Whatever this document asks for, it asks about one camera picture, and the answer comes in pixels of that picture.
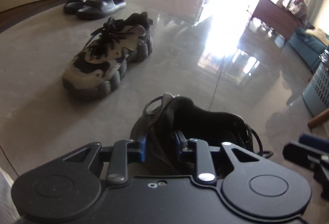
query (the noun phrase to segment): person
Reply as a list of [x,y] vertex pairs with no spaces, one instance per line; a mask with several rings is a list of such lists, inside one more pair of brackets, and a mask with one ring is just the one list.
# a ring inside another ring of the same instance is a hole
[[299,25],[305,29],[307,18],[307,5],[304,0],[295,0],[289,8],[290,12],[295,16]]

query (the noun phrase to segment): blue sofa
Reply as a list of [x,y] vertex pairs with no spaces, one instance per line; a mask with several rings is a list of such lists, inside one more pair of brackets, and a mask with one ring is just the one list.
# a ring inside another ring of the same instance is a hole
[[319,55],[323,53],[326,46],[317,38],[306,35],[305,30],[300,27],[295,30],[288,42],[306,62],[310,71],[314,73],[320,64]]

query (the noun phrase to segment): slipper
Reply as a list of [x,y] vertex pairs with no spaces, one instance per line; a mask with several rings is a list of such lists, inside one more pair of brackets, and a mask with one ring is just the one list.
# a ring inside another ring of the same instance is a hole
[[126,6],[124,0],[86,0],[83,8],[76,11],[76,16],[81,19],[95,20],[108,17]]
[[74,14],[83,7],[85,1],[86,0],[67,0],[66,5],[64,5],[64,12],[67,14]]

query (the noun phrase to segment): laundry basket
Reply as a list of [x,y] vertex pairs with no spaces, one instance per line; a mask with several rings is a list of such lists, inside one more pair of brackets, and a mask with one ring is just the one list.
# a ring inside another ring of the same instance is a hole
[[320,55],[321,63],[303,92],[303,99],[313,116],[329,108],[329,52]]

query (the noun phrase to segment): triangular cutout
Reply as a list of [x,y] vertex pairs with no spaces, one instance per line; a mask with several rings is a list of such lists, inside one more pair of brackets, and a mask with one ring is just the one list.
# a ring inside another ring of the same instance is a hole
[[88,156],[90,148],[82,149],[81,151],[75,153],[74,155],[67,157],[64,159],[65,162],[74,162],[74,163],[82,163],[86,157]]
[[241,163],[248,163],[248,162],[256,162],[259,161],[257,158],[248,155],[245,152],[242,152],[241,150],[234,148],[232,149],[232,152],[235,154],[235,156],[237,157],[237,159],[241,162]]

